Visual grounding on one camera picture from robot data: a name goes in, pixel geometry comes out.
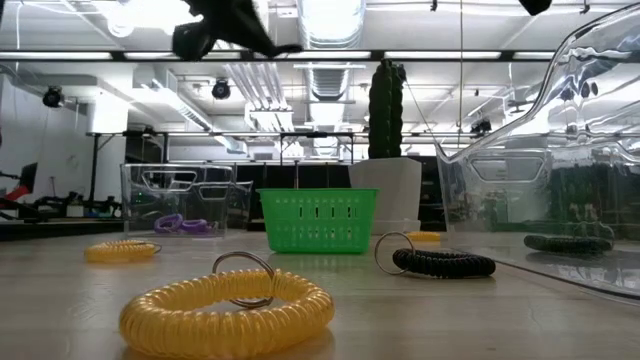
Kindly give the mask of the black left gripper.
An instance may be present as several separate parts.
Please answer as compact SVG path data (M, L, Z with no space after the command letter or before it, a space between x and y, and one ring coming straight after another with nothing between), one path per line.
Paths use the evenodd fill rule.
M275 58L303 51L297 43L275 44L265 33L252 0L186 0L189 12L203 17L207 35L231 43L252 43L254 52Z

